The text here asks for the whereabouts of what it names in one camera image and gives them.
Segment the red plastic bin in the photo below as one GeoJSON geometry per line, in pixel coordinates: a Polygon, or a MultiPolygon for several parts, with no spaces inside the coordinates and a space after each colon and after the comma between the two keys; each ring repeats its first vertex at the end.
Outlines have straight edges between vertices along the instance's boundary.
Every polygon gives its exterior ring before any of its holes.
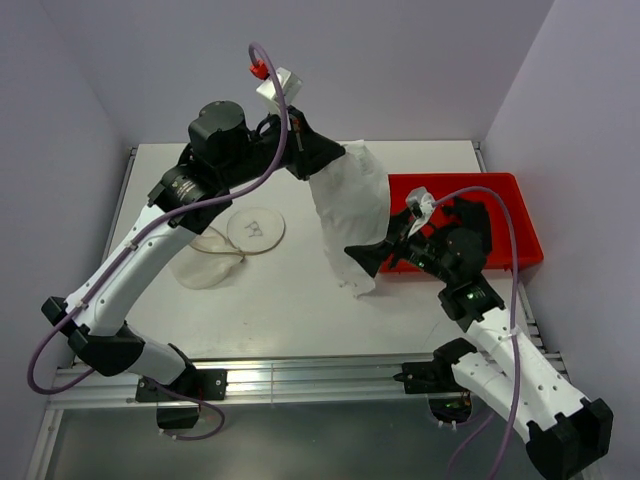
{"type": "MultiPolygon", "coordinates": [[[[513,263],[517,263],[518,268],[523,270],[543,260],[541,246],[513,175],[509,173],[392,174],[389,176],[389,181],[393,215],[405,210],[407,195],[422,186],[436,200],[454,194],[467,200],[482,202],[489,212],[491,225],[491,236],[488,238],[488,260],[484,269],[507,270],[513,263]]],[[[429,221],[437,227],[450,222],[442,212],[442,204],[435,209],[429,221]]],[[[425,235],[432,232],[428,224],[420,231],[425,235]]],[[[405,273],[417,270],[419,269],[402,263],[391,271],[381,272],[405,273]]]]}

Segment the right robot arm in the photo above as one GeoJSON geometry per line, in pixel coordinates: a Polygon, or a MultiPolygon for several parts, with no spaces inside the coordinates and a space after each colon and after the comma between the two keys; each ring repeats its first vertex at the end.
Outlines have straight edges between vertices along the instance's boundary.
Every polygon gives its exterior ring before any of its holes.
{"type": "Polygon", "coordinates": [[[348,246],[370,276],[404,261],[445,285],[438,294],[464,332],[432,361],[404,365],[397,380],[409,390],[461,389],[480,397],[523,440],[545,479],[569,479],[608,453],[613,413],[570,384],[510,320],[504,300],[482,271],[492,249],[489,215],[480,204],[444,209],[450,222],[418,230],[410,209],[391,217],[384,240],[348,246]]]}

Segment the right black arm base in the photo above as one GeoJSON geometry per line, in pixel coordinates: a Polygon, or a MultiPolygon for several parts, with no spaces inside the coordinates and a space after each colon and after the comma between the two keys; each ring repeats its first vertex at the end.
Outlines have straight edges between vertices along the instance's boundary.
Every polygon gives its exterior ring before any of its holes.
{"type": "Polygon", "coordinates": [[[452,366],[439,359],[405,362],[401,365],[401,371],[393,376],[393,380],[401,383],[408,395],[468,391],[454,380],[452,366]]]}

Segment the white bra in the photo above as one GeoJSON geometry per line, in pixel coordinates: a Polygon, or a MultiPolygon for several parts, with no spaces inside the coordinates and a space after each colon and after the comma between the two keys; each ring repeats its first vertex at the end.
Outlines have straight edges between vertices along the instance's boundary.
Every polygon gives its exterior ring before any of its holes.
{"type": "Polygon", "coordinates": [[[344,249],[382,241],[390,217],[388,173],[363,140],[343,145],[345,154],[308,180],[320,219],[325,256],[338,285],[358,298],[375,281],[344,249]]]}

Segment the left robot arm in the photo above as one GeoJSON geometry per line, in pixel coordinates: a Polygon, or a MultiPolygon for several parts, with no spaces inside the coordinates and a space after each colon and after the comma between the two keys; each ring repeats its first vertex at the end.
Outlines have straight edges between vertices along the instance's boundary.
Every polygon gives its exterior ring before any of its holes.
{"type": "Polygon", "coordinates": [[[74,293],[50,297],[42,312],[76,356],[95,372],[130,372],[156,381],[172,399],[195,386],[190,360],[175,346],[133,331],[126,317],[165,265],[234,199],[256,189],[277,169],[307,180],[343,156],[344,148],[309,126],[289,106],[250,129],[231,101],[203,107],[188,126],[176,166],[148,195],[136,223],[108,260],[74,293]]]}

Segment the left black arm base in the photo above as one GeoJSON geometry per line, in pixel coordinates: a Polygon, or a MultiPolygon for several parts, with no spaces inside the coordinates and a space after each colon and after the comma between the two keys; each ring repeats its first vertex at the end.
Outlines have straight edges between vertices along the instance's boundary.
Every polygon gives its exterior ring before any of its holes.
{"type": "Polygon", "coordinates": [[[142,377],[138,381],[135,402],[156,405],[157,426],[181,433],[192,429],[210,412],[203,402],[225,399],[227,371],[224,369],[187,369],[168,385],[142,377]]]}

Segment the black garment in bin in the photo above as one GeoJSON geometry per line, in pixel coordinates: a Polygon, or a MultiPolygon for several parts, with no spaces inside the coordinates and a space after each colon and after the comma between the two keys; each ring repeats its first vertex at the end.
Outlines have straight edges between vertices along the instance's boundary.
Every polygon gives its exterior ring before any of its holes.
{"type": "Polygon", "coordinates": [[[491,236],[489,212],[482,202],[455,196],[441,206],[445,217],[451,222],[474,231],[483,238],[491,236]]]}

